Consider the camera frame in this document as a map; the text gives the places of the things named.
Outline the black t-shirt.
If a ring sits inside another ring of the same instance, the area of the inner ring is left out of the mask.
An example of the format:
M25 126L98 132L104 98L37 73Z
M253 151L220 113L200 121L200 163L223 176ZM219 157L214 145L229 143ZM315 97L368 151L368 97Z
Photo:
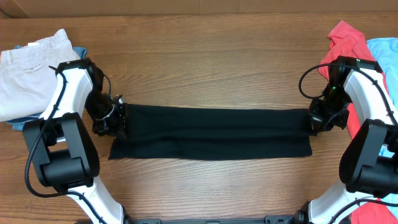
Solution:
M110 159L227 161L307 157L312 131L305 109L230 110L129 105L126 139Z

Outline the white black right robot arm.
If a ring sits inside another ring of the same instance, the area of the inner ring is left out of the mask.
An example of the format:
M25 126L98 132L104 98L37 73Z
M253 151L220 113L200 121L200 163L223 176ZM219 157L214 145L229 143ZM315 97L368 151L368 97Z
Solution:
M376 61L339 56L325 64L328 84L311 97L313 130L329 131L348 123L352 104L360 129L340 160L339 181L306 202L288 223L339 223L367 203L381 204L397 193L397 110Z

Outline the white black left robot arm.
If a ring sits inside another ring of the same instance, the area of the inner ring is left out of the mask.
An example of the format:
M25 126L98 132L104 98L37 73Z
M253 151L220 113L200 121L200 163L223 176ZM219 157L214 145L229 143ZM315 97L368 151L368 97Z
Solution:
M99 177L100 159L81 119L87 111L99 136L129 136L128 105L103 92L107 76L89 58L52 67L57 79L53 97L39 119L22 130L29 156L24 180L40 198L67 196L92 223L132 223L126 209Z

